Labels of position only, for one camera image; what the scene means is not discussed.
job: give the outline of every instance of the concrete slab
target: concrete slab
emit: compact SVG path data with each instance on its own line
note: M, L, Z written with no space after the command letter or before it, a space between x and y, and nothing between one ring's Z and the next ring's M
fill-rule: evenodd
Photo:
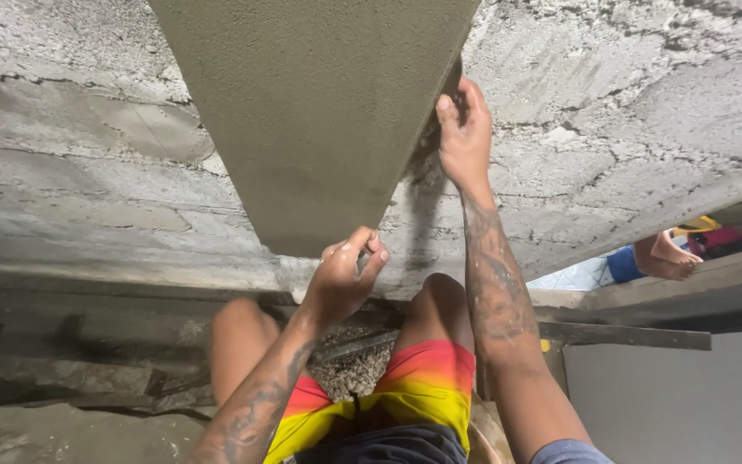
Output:
M151 1L262 243L305 257L379 223L478 5Z

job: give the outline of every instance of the shorts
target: shorts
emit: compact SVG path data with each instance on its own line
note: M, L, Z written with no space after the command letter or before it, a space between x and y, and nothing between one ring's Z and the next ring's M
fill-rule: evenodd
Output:
M450 427L468 454L468 419L474 355L448 340L429 340L391 357L371 395L359 409L379 404L399 424ZM354 401L334 403L311 377L300 377L274 434L265 464L278 464L295 452L312 448L331 430L337 417L353 419Z

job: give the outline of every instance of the left hand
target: left hand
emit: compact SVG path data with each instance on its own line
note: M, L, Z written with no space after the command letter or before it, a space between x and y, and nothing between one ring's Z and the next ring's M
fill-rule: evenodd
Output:
M359 254L371 255L362 273L357 269ZM388 250L376 230L361 226L354 234L322 252L300 311L311 316L317 331L324 333L333 324L354 314L371 295L374 281L388 260Z

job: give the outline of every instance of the thigh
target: thigh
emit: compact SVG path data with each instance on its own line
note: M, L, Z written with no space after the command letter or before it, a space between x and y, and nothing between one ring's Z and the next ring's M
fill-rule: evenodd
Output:
M211 388L218 406L251 373L280 336L280 327L247 298L228 302L211 323ZM307 369L303 375L310 377Z
M392 356L429 340L448 340L474 353L466 290L445 274L431 274L408 304Z

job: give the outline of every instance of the wall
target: wall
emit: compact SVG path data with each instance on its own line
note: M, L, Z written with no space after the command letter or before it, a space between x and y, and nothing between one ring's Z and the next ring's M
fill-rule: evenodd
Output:
M742 333L715 335L712 348L566 347L594 444L620 464L742 462Z
M742 3L484 2L462 58L527 278L742 200ZM376 292L462 278L459 198L413 167ZM304 289L253 234L150 8L0 0L0 269Z

